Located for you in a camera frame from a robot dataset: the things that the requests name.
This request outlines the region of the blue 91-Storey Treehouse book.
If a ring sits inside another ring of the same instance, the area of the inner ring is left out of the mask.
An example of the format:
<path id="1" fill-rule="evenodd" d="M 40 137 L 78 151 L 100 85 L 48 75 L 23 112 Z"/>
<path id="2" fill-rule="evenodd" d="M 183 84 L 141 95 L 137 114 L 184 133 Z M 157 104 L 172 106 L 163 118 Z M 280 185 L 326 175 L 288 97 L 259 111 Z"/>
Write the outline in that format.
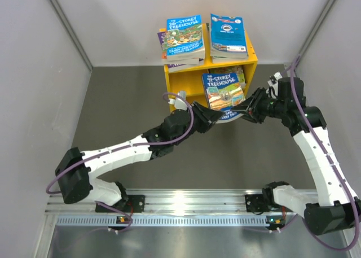
<path id="1" fill-rule="evenodd" d="M 217 124 L 229 123 L 241 116 L 240 113 L 231 111 L 231 108 L 246 100 L 235 72 L 203 73 L 202 83 L 208 107 L 223 112 L 223 116 L 217 121 Z"/>

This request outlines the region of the lime 65-Storey Treehouse book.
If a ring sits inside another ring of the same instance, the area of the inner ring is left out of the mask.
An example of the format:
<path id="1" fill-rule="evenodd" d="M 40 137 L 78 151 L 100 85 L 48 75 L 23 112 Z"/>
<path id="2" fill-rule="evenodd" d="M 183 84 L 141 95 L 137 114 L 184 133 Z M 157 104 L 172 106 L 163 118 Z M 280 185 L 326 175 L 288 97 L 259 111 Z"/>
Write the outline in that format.
<path id="1" fill-rule="evenodd" d="M 236 73 L 240 85 L 243 89 L 246 87 L 246 80 L 243 72 L 243 68 L 241 65 L 229 66 L 229 67 L 219 67 L 219 68 L 211 68 L 209 69 L 209 73 Z"/>

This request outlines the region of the blue back-cover book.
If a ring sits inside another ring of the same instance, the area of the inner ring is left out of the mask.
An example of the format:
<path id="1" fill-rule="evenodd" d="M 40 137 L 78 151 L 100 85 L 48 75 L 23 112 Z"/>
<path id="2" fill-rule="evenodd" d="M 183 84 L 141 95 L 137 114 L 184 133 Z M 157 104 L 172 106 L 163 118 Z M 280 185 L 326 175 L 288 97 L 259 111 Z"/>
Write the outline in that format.
<path id="1" fill-rule="evenodd" d="M 210 14 L 210 54 L 212 57 L 248 58 L 243 18 Z"/>

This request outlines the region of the light blue 26-Storey Treehouse book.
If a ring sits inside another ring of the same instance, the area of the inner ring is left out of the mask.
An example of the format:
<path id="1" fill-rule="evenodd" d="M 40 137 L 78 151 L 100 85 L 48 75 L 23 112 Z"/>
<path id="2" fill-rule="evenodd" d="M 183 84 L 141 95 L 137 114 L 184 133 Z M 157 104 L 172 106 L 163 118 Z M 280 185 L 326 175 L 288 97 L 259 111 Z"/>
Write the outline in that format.
<path id="1" fill-rule="evenodd" d="M 205 59 L 204 34 L 200 15 L 166 21 L 166 57 L 170 62 Z"/>

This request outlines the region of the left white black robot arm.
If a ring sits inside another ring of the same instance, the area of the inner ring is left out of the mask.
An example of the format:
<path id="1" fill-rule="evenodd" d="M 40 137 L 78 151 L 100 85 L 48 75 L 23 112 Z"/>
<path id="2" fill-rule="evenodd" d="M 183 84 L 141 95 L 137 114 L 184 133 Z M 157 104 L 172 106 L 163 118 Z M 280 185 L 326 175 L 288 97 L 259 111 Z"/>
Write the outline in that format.
<path id="1" fill-rule="evenodd" d="M 195 132 L 206 133 L 223 114 L 193 102 L 189 109 L 174 110 L 159 126 L 124 143 L 94 151 L 69 149 L 55 170 L 63 202 L 95 202 L 98 212 L 122 211 L 129 202 L 125 187 L 103 181 L 101 175 L 161 158 Z"/>

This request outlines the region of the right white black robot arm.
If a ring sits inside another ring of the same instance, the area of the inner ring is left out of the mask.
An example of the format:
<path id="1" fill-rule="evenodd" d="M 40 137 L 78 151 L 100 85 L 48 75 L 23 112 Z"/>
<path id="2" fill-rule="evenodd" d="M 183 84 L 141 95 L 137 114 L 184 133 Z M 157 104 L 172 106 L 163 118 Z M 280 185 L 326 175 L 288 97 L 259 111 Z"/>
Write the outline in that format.
<path id="1" fill-rule="evenodd" d="M 280 78 L 272 87 L 276 96 L 258 88 L 231 109 L 251 123 L 261 124 L 270 117 L 288 128 L 307 162 L 318 197 L 303 194 L 284 181 L 272 182 L 262 189 L 264 206 L 270 211 L 291 209 L 314 235 L 354 228 L 359 223 L 355 214 L 360 213 L 360 199 L 332 150 L 321 110 L 306 105 L 304 83 L 298 77 Z"/>

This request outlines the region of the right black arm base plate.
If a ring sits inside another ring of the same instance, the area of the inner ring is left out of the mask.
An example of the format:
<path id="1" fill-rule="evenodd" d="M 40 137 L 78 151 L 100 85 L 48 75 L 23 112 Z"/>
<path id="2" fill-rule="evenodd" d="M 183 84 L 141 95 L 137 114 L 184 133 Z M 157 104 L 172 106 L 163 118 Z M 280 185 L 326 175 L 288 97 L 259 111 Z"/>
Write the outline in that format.
<path id="1" fill-rule="evenodd" d="M 245 195 L 246 211 L 255 215 L 261 215 L 270 212 L 268 200 L 262 194 Z"/>

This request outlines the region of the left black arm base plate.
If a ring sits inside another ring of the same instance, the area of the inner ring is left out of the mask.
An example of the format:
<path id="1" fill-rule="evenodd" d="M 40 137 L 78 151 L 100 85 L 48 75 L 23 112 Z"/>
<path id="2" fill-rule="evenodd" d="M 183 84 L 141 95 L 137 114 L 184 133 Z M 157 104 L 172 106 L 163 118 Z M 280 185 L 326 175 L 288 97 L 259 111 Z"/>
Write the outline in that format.
<path id="1" fill-rule="evenodd" d="M 120 198 L 117 194 L 102 194 L 95 201 L 105 203 L 125 213 L 142 213 L 144 211 L 145 196 L 126 194 L 125 197 Z"/>

